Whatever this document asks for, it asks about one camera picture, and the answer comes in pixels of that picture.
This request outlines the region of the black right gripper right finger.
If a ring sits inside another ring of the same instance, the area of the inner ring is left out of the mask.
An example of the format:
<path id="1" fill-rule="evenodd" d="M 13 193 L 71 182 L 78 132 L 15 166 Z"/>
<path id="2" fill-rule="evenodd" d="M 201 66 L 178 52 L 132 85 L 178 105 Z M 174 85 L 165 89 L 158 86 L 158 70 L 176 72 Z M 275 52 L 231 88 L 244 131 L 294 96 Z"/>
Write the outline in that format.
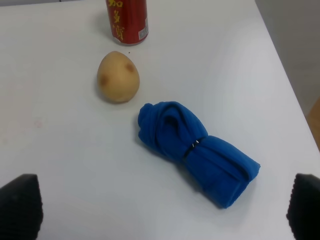
<path id="1" fill-rule="evenodd" d="M 296 240 L 320 238 L 320 179 L 312 174 L 295 176 L 286 214 Z"/>

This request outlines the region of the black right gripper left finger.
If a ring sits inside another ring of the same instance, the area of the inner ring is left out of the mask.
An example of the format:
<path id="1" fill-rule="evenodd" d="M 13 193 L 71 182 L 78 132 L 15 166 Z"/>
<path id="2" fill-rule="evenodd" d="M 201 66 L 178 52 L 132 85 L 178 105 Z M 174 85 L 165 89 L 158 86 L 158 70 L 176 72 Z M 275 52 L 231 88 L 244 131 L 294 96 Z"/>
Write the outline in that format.
<path id="1" fill-rule="evenodd" d="M 0 238 L 35 240 L 43 222 L 38 176 L 22 174 L 0 188 Z"/>

